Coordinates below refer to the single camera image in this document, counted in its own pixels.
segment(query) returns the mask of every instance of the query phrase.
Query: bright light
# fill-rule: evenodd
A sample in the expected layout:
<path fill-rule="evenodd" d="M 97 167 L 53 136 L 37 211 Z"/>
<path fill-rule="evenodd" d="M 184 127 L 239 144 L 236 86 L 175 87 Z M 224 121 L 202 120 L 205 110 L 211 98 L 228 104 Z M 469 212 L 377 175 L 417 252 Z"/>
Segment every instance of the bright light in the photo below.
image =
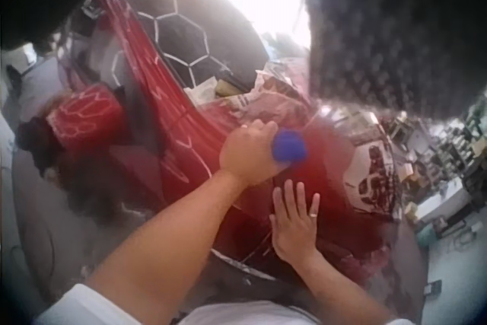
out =
<path fill-rule="evenodd" d="M 379 120 L 377 119 L 377 117 L 375 116 L 375 114 L 373 112 L 370 112 L 370 116 L 371 116 L 371 122 L 374 125 L 378 125 L 379 124 Z"/>
<path fill-rule="evenodd" d="M 328 115 L 328 113 L 332 110 L 332 107 L 330 106 L 327 106 L 327 105 L 324 105 L 324 106 L 321 106 L 320 108 L 320 114 L 322 116 L 326 116 Z"/>

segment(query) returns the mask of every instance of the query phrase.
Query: white shirt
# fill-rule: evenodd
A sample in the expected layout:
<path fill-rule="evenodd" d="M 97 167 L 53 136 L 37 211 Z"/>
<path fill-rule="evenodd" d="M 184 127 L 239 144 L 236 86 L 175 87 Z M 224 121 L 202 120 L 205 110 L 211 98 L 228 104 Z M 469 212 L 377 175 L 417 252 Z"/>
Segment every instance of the white shirt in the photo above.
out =
<path fill-rule="evenodd" d="M 254 301 L 237 304 L 210 304 L 194 310 L 180 325 L 313 325 L 318 319 L 304 311 Z M 139 321 L 85 285 L 75 285 L 34 325 L 141 325 Z M 412 325 L 408 320 L 394 320 L 388 325 Z"/>

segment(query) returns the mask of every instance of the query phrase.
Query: right hand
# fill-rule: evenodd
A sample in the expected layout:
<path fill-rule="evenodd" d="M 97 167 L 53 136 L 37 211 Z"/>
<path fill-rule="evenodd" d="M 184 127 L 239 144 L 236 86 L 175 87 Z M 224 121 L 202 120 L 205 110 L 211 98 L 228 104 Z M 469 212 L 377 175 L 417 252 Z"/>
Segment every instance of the right hand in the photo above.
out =
<path fill-rule="evenodd" d="M 220 168 L 245 186 L 254 186 L 274 177 L 288 166 L 272 157 L 272 140 L 277 130 L 275 122 L 264 124 L 260 119 L 235 129 L 221 149 Z"/>
<path fill-rule="evenodd" d="M 281 188 L 274 189 L 272 199 L 275 210 L 275 214 L 269 216 L 272 226 L 272 245 L 279 258 L 298 269 L 318 253 L 316 241 L 320 195 L 314 194 L 308 212 L 304 184 L 298 183 L 295 198 L 293 182 L 286 180 L 284 200 Z"/>

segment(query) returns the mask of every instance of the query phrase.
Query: carbon fiber pattern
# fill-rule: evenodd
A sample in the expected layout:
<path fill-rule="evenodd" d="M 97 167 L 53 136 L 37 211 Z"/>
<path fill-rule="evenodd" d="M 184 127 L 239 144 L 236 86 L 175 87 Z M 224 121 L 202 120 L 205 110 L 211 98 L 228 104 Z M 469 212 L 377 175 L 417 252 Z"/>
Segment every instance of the carbon fiber pattern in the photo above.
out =
<path fill-rule="evenodd" d="M 433 118 L 487 82 L 485 0 L 307 0 L 311 91 Z"/>

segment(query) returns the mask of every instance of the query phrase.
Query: workshop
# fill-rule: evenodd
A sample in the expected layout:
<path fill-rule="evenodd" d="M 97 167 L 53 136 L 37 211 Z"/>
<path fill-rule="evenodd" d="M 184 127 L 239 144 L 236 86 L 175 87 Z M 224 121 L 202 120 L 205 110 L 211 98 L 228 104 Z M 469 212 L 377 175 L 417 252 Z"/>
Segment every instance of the workshop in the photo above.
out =
<path fill-rule="evenodd" d="M 485 0 L 0 19 L 0 323 L 487 323 Z"/>

